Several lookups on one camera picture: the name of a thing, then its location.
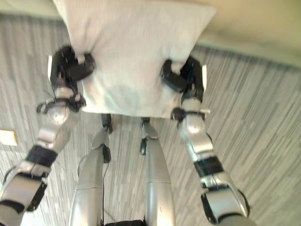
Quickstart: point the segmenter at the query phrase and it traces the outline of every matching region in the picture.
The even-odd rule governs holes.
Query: robot forearm
[[[182,108],[175,108],[171,118],[178,120],[178,132],[185,142],[190,159],[206,192],[201,196],[203,207],[211,223],[233,226],[255,226],[248,220],[249,205],[230,176],[224,171],[213,152],[213,143],[206,132],[205,113],[201,109],[206,89],[206,66],[189,57],[176,75],[171,71],[171,61],[165,61],[161,70],[162,81],[178,92],[183,92]]]
[[[68,46],[50,59],[49,79],[55,98],[37,108],[37,112],[49,116],[50,122],[40,129],[34,146],[0,190],[0,226],[20,225],[24,213],[38,207],[47,187],[43,178],[49,175],[52,163],[68,143],[71,130],[78,121],[77,112],[85,105],[76,82],[93,71],[92,57],[85,55],[85,62],[79,65]]]

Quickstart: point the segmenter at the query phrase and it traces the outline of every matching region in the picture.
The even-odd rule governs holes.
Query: black joint
[[[186,112],[184,109],[176,107],[172,110],[170,114],[170,118],[173,120],[177,120],[179,122],[183,121],[183,119],[186,117]]]
[[[111,114],[101,114],[103,127],[109,131],[109,134],[113,132],[112,117]]]
[[[33,163],[43,165],[46,167],[50,167],[52,163],[56,160],[57,153],[41,147],[39,145],[34,145],[29,153],[26,156],[27,161],[31,161]]]
[[[221,162],[216,156],[199,160],[194,163],[194,167],[196,168],[198,175],[201,178],[207,175],[224,171]]]
[[[141,118],[141,128],[143,127],[143,124],[150,123],[150,121],[151,121],[151,118],[149,118],[149,117],[142,117]]]
[[[0,202],[0,205],[9,206],[13,208],[18,214],[22,213],[24,210],[24,206],[22,204],[11,200],[3,200]]]
[[[109,163],[111,162],[111,151],[110,148],[106,145],[103,145],[103,162]]]
[[[147,138],[143,138],[140,143],[140,154],[146,155]]]

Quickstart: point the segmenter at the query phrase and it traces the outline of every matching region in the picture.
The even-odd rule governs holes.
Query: silver metal panel
[[[52,97],[48,56],[69,42],[62,22],[0,15],[0,127],[16,132],[19,146],[0,144],[0,181],[34,143],[46,119],[38,103]],[[301,69],[206,47],[195,58],[207,65],[202,108],[214,151],[249,199],[251,219],[263,226],[294,226],[300,219]],[[68,145],[58,155],[38,210],[23,226],[66,226],[77,165],[101,128],[97,114],[79,113]],[[112,161],[105,178],[105,221],[142,219],[145,157],[139,154],[140,118],[114,115]],[[210,226],[200,203],[199,178],[176,122],[152,119],[170,171],[176,225]]]
[[[146,224],[175,226],[171,182],[159,140],[148,138],[146,161]]]
[[[231,216],[225,218],[219,225],[220,226],[257,226],[253,221],[244,218],[242,216]]]
[[[103,152],[92,150],[85,159],[74,191],[69,226],[99,226],[103,209]]]

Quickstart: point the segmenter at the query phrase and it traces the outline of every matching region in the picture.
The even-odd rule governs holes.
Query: gray carpet
[[[0,180],[32,146],[46,119],[35,113],[51,97],[48,55],[69,42],[62,22],[1,15],[0,128],[14,129],[18,147],[0,145]],[[207,47],[193,55],[208,67],[204,108],[215,151],[245,192],[261,226],[301,225],[301,69]],[[197,173],[170,120],[151,121],[171,174],[178,226],[210,225]],[[113,116],[112,162],[105,178],[105,221],[144,216],[145,159],[139,154],[140,119]],[[80,113],[69,144],[48,178],[48,189],[23,226],[66,226],[77,164],[89,151],[100,116]]]

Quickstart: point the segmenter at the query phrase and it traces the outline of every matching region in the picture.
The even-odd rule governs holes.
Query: white pillow
[[[168,58],[179,71],[215,9],[152,0],[54,0],[76,54],[96,70],[82,81],[84,111],[169,118],[181,95],[161,82]]]

